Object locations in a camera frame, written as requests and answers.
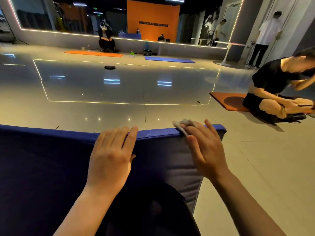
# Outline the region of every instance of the white t-shirt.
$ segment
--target white t-shirt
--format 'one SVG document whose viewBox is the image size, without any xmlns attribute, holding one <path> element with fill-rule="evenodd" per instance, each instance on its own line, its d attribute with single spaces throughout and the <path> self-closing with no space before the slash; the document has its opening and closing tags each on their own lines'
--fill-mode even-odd
<svg viewBox="0 0 315 236">
<path fill-rule="evenodd" d="M 215 28 L 215 33 L 213 35 L 213 39 L 219 38 L 221 35 L 221 24 L 218 24 L 217 27 Z"/>
<path fill-rule="evenodd" d="M 269 45 L 270 42 L 276 37 L 277 33 L 281 31 L 282 23 L 280 20 L 271 18 L 265 21 L 259 28 L 260 34 L 256 41 L 256 44 Z"/>
</svg>

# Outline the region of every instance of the mirror wall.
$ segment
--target mirror wall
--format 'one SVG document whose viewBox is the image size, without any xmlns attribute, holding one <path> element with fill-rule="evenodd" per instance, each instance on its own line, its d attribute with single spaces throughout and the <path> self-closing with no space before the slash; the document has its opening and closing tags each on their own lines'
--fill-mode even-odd
<svg viewBox="0 0 315 236">
<path fill-rule="evenodd" d="M 22 28 L 226 47 L 242 0 L 11 0 Z"/>
</svg>

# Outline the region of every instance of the floor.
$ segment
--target floor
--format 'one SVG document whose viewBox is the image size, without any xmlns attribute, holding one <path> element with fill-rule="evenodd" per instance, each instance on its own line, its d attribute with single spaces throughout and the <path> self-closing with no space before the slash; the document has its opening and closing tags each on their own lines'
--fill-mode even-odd
<svg viewBox="0 0 315 236">
<path fill-rule="evenodd" d="M 187 64 L 64 51 L 0 47 L 0 124 L 100 132 L 123 125 L 171 128 L 173 120 L 208 118 L 227 129 L 223 144 L 231 171 L 286 234 L 314 235 L 315 119 L 271 126 L 250 113 L 226 111 L 210 98 L 211 91 L 246 93 L 253 70 L 202 59 Z M 284 92 L 315 99 L 314 86 Z M 203 236 L 238 235 L 208 180 L 194 217 Z"/>
</svg>

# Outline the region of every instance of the person in white shirt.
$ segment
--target person in white shirt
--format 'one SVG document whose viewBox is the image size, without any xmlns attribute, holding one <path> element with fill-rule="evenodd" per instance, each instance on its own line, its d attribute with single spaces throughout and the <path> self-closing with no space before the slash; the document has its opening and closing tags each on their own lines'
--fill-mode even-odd
<svg viewBox="0 0 315 236">
<path fill-rule="evenodd" d="M 223 19 L 220 24 L 217 25 L 217 27 L 215 28 L 215 33 L 213 34 L 213 41 L 212 41 L 212 46 L 216 46 L 217 43 L 216 41 L 218 41 L 220 39 L 220 36 L 223 35 L 224 37 L 226 36 L 226 34 L 224 34 L 221 31 L 221 27 L 226 23 L 226 19 Z"/>
<path fill-rule="evenodd" d="M 258 35 L 256 39 L 252 42 L 252 44 L 256 44 L 254 48 L 253 55 L 248 62 L 248 64 L 245 66 L 246 68 L 250 69 L 254 61 L 256 59 L 256 56 L 259 52 L 256 64 L 254 69 L 258 69 L 260 63 L 262 62 L 262 58 L 264 57 L 264 54 L 266 53 L 270 43 L 273 41 L 274 38 L 279 39 L 281 35 L 281 28 L 282 23 L 279 20 L 279 17 L 282 15 L 281 11 L 277 11 L 274 13 L 273 17 L 265 21 L 262 26 L 259 28 Z"/>
</svg>

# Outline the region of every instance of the left hand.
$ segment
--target left hand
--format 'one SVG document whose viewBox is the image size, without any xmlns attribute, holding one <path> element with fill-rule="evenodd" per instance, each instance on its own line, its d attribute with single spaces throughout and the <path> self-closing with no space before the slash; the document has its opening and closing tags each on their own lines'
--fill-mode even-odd
<svg viewBox="0 0 315 236">
<path fill-rule="evenodd" d="M 124 186 L 131 169 L 132 154 L 138 127 L 129 132 L 128 127 L 102 132 L 97 138 L 90 156 L 85 190 L 92 194 L 114 199 Z"/>
</svg>

